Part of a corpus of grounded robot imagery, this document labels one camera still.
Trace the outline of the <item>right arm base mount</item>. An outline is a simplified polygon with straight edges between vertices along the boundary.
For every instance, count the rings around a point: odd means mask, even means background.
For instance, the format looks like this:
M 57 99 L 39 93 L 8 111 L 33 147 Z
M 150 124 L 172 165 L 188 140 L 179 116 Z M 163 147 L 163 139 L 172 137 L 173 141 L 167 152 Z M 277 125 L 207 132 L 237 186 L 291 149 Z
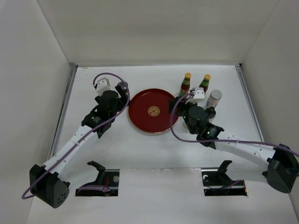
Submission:
M 230 160 L 218 168 L 202 168 L 201 175 L 205 196 L 247 196 L 244 180 L 231 180 L 226 174 Z

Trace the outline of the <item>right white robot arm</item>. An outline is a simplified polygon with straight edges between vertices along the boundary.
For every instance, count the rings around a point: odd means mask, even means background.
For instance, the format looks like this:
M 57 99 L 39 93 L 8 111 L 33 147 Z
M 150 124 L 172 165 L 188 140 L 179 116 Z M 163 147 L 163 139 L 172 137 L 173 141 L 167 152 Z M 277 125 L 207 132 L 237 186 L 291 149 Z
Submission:
M 229 184 L 233 178 L 264 182 L 275 190 L 289 194 L 299 176 L 299 154 L 288 146 L 243 140 L 209 121 L 208 113 L 196 103 L 184 97 L 169 100 L 171 116 L 182 117 L 190 134 L 195 134 L 194 143 L 214 150 L 224 151 L 248 161 L 240 164 L 224 161 L 218 168 L 217 180 Z

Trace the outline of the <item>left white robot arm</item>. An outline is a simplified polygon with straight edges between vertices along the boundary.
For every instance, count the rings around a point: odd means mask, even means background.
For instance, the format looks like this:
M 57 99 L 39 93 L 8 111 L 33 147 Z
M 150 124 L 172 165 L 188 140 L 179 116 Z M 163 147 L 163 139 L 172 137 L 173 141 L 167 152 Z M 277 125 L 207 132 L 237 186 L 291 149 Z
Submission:
M 79 150 L 87 149 L 99 140 L 115 118 L 126 109 L 130 103 L 128 85 L 120 82 L 114 91 L 106 90 L 95 100 L 98 104 L 84 117 L 63 148 L 43 165 L 35 164 L 29 171 L 30 193 L 54 209 L 65 202 L 70 192 L 67 164 Z

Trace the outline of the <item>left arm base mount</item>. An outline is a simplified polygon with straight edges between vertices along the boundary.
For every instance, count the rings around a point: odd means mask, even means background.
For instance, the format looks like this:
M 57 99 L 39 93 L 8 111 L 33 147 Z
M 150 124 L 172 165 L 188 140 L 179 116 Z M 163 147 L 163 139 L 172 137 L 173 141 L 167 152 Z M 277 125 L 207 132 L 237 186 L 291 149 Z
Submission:
M 96 168 L 98 171 L 94 181 L 88 182 L 76 189 L 75 196 L 81 197 L 110 197 L 118 196 L 120 170 L 106 169 L 95 161 L 90 161 L 87 165 Z

